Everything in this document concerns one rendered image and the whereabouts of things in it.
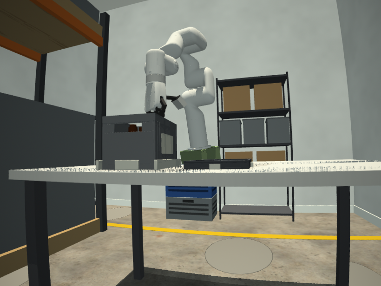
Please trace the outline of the dark grey divided crate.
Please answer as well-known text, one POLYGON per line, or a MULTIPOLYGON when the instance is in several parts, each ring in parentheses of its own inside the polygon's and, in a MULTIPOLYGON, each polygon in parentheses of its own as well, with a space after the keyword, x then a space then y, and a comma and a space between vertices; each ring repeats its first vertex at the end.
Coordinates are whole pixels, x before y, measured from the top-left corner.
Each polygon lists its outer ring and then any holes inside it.
POLYGON ((177 159, 175 123, 157 113, 102 117, 102 169, 115 170, 115 160, 139 160, 139 170, 154 170, 154 160, 163 159, 177 159), (133 123, 142 126, 128 132, 133 123))

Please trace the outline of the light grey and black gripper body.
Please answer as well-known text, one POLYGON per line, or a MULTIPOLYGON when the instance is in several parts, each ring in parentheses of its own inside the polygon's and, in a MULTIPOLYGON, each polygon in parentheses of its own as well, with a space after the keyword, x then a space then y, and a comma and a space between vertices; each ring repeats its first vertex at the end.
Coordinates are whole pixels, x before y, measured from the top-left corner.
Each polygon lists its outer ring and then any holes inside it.
POLYGON ((145 112, 149 112, 153 109, 156 111, 156 107, 161 108, 160 96, 163 97, 166 102, 166 88, 165 83, 160 81, 151 81, 146 83, 145 92, 145 112))

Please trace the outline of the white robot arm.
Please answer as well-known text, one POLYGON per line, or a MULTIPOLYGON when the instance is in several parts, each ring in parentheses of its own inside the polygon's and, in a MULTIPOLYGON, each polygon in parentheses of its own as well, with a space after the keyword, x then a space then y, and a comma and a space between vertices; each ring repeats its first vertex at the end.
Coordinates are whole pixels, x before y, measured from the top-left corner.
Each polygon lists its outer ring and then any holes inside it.
POLYGON ((174 32, 164 46, 146 53, 146 83, 160 81, 166 84, 166 76, 178 72, 176 59, 180 57, 184 64, 184 83, 190 90, 182 96, 166 96, 166 99, 172 100, 178 110, 185 110, 190 141, 188 150, 211 147, 208 145, 204 114, 198 107, 214 103, 214 76, 210 68, 199 68, 199 62, 190 55, 206 47, 205 37, 197 29, 188 27, 174 32))

